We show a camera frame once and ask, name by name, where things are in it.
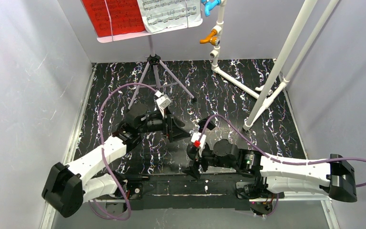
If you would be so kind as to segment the black microphone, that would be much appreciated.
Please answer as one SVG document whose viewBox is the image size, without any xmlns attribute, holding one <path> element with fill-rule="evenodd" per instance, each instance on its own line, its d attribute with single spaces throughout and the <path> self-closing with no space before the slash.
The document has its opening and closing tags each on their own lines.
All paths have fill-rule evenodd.
<svg viewBox="0 0 366 229">
<path fill-rule="evenodd" d="M 200 120 L 198 122 L 199 132 L 202 132 L 205 128 L 207 128 L 209 130 L 215 129 L 216 125 L 214 124 L 213 121 L 209 121 L 208 124 L 206 124 L 209 118 L 210 117 L 203 118 L 202 120 Z"/>
</svg>

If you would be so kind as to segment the lilac folding tripod stand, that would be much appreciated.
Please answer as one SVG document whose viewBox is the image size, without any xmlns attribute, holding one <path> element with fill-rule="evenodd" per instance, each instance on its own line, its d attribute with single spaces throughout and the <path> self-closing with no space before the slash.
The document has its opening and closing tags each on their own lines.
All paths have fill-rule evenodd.
<svg viewBox="0 0 366 229">
<path fill-rule="evenodd" d="M 139 83 L 142 83 L 147 73 L 152 70 L 154 73 L 155 84 L 150 85 L 150 87 L 154 87 L 156 89 L 171 87 L 174 85 L 179 85 L 191 98 L 193 103 L 197 102 L 197 98 L 194 96 L 192 92 L 183 84 L 177 76 L 169 69 L 169 67 L 162 61 L 161 57 L 156 54 L 152 36 L 148 36 L 149 47 L 150 47 L 150 55 L 147 57 L 146 65 L 144 67 L 144 71 L 139 79 Z M 168 83 L 161 85 L 160 76 L 159 76 L 159 66 L 161 66 L 167 73 L 173 78 L 173 83 Z"/>
</svg>

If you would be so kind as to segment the lilac perforated music desk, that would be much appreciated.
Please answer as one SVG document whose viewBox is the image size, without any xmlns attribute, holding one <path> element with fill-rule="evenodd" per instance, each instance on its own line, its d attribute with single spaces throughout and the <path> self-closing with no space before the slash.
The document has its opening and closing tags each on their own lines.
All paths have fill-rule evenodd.
<svg viewBox="0 0 366 229">
<path fill-rule="evenodd" d="M 129 8 L 107 13 L 115 24 L 107 23 L 111 34 L 98 37 L 100 43 L 197 27 L 203 22 L 199 0 L 139 0 L 137 16 Z"/>
</svg>

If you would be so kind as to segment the white sheet music page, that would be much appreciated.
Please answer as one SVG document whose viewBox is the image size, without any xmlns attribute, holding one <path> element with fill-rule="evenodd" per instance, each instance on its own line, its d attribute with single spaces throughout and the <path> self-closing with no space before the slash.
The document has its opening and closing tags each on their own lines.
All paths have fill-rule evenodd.
<svg viewBox="0 0 366 229">
<path fill-rule="evenodd" d="M 137 0 L 145 29 L 156 33 L 202 24 L 199 0 Z"/>
</svg>

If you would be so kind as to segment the red sheet music page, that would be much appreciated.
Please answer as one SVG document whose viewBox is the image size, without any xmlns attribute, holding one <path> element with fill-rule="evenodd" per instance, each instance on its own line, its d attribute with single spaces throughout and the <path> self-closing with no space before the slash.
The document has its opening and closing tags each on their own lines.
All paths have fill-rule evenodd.
<svg viewBox="0 0 366 229">
<path fill-rule="evenodd" d="M 82 0 L 98 37 L 145 31 L 136 0 Z"/>
</svg>

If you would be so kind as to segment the black microphone desk stand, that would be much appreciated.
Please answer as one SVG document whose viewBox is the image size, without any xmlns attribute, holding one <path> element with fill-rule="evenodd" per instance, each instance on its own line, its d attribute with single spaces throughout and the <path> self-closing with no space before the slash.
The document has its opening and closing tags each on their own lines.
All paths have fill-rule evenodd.
<svg viewBox="0 0 366 229">
<path fill-rule="evenodd" d="M 192 161 L 197 161 L 199 158 L 199 149 L 194 144 L 189 144 L 186 149 L 187 156 Z"/>
</svg>

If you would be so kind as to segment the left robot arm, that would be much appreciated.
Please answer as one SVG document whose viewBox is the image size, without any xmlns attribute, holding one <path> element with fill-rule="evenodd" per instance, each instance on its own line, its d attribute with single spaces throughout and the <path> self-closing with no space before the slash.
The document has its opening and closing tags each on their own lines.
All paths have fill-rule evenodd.
<svg viewBox="0 0 366 229">
<path fill-rule="evenodd" d="M 160 131 L 172 143 L 191 136 L 184 126 L 167 108 L 149 111 L 144 104 L 134 104 L 103 146 L 67 164 L 54 164 L 41 196 L 63 217 L 70 217 L 89 200 L 121 192 L 111 174 L 96 174 L 141 145 L 143 134 Z"/>
</svg>

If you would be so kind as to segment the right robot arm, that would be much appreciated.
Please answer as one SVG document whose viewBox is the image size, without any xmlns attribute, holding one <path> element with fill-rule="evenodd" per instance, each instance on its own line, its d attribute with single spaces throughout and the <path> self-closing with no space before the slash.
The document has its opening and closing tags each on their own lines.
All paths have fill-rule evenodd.
<svg viewBox="0 0 366 229">
<path fill-rule="evenodd" d="M 277 196 L 284 192 L 326 194 L 341 202 L 357 202 L 355 170 L 341 155 L 332 154 L 332 162 L 292 158 L 278 162 L 256 150 L 240 149 L 222 139 L 210 148 L 207 143 L 192 141 L 187 147 L 192 160 L 184 173 L 200 178 L 199 169 L 232 168 L 237 174 L 254 179 L 236 189 L 238 198 L 256 199 Z"/>
</svg>

